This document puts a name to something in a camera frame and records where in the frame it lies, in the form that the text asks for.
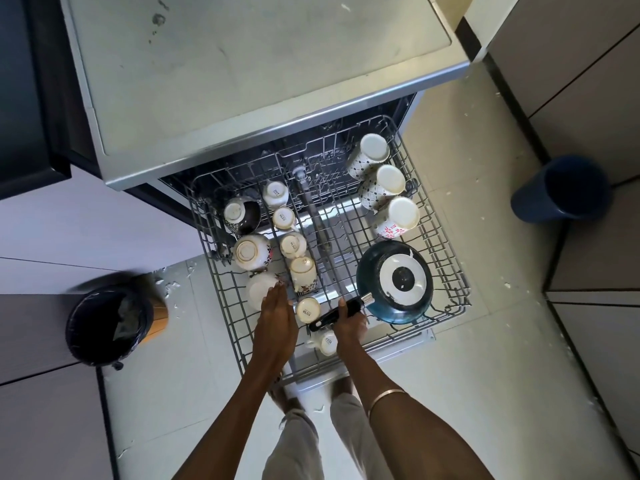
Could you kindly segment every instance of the person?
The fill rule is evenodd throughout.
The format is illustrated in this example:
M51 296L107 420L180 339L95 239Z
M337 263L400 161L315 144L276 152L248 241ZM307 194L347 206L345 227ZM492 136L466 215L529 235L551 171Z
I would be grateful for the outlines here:
M333 330L337 354L355 385L337 381L331 419L362 476L383 479L492 479L471 447L436 414L393 382L365 352L362 314L347 317L344 298ZM234 478L260 404L293 354L298 325L286 289L277 285L262 302L255 327L253 355L242 380L173 480ZM285 426L267 459L263 480L323 478L316 428L297 398L274 391Z

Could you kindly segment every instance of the bangle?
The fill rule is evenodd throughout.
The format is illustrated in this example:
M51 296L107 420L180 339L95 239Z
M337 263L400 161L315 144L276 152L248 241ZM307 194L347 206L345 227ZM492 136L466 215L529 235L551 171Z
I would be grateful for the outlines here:
M382 399L386 395L393 394L395 392L401 392L403 394L406 394L406 391L404 389L389 389L384 391L382 394L379 394L371 403L371 407L369 408L369 411L367 411L367 419L371 420L371 412L373 411L373 406L375 406L380 399Z

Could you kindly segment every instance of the dishwasher rack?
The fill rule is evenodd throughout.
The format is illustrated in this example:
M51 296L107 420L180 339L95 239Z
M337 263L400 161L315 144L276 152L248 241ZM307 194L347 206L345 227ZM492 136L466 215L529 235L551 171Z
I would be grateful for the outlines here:
M261 188L268 180L279 180L289 188L289 206L294 210L298 231L304 234L308 252L316 261L319 288L306 296L315 297L322 311L337 306L340 296L356 295L356 268L362 254L380 241L372 229L373 213L364 209L357 197L359 182L346 172L346 160L366 133L385 138L391 149L391 163L404 173L407 187L403 195L420 208L420 222L400 240L424 257L431 270L434 293L431 306L420 319L404 326L391 326L369 316L369 330L364 338L368 352L379 350L464 313L470 306L469 286L447 237L409 157L402 138L388 116L375 116L347 128L340 120L290 137L290 146L238 161L218 161L217 168L195 177L187 188L191 209L207 257L214 287L234 348L241 374L246 370L253 348L253 331L260 312L249 306L245 288L251 273L232 262L236 236L223 224L225 202L236 195L252 196L260 201L262 220L257 232L267 236L274 249L268 271L288 283L289 297L295 300L285 259L279 252L279 239L285 232L271 222L272 211L262 201ZM337 356L325 357L310 349L308 327L299 325L296 350L289 361L291 371L282 377L283 384L326 372L340 366Z

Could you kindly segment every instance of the blue bin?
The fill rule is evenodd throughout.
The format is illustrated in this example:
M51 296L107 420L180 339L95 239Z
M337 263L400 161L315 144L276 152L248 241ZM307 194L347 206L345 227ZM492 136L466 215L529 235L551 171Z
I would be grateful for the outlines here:
M565 155L551 160L511 197L511 209L524 222L595 219L611 202L602 168L588 158Z

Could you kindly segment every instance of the white tile floor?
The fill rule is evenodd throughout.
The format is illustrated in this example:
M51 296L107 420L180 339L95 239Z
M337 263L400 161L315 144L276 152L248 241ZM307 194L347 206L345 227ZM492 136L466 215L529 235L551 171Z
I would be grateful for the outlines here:
M632 478L539 293L556 229L511 213L511 192L539 163L484 66L429 90L404 139L463 263L473 307L384 370L456 428L496 479ZM204 258L157 275L163 293L180 283L166 300L168 329L122 371L105 370L124 480L171 478L239 380ZM302 402L318 428L325 477L358 478L326 391ZM267 398L238 479L260 478L280 418Z

